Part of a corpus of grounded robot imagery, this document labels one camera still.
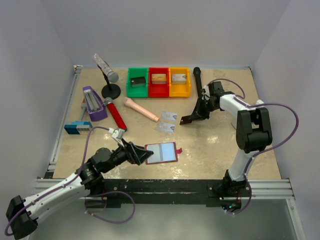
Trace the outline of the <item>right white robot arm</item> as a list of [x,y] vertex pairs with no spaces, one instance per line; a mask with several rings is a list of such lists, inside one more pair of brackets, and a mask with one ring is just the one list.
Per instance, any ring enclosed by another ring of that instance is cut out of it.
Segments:
[[235,117],[238,151],[225,178],[231,183],[243,183],[252,161],[272,143],[269,111],[265,107],[248,105],[232,91],[225,91],[219,78],[200,91],[192,114],[181,118],[180,124],[209,119],[210,113],[215,110],[228,112]]

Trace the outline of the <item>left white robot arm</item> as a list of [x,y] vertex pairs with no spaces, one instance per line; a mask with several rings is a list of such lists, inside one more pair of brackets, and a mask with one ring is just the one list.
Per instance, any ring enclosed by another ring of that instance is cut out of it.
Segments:
[[13,197],[5,214],[8,225],[4,234],[23,239],[37,229],[41,218],[67,201],[99,193],[104,185],[103,173],[124,162],[139,166],[152,155],[153,151],[132,142],[123,142],[116,150],[99,148],[75,173],[54,186],[26,198]]

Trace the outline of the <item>silver VIP card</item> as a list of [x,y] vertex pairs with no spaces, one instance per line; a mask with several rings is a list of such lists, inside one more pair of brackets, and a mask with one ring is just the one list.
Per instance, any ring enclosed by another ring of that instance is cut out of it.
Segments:
[[166,122],[160,122],[158,125],[158,130],[164,133],[173,133],[175,130],[175,125]]
[[161,114],[161,119],[175,122],[177,120],[177,113],[169,112],[169,111],[163,111]]

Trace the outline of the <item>red leather card holder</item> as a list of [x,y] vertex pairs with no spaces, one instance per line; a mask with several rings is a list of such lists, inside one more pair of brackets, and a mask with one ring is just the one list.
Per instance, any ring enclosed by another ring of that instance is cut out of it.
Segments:
[[175,142],[146,144],[144,147],[153,152],[146,160],[147,165],[177,162],[178,155],[183,152],[182,148],[177,148]]

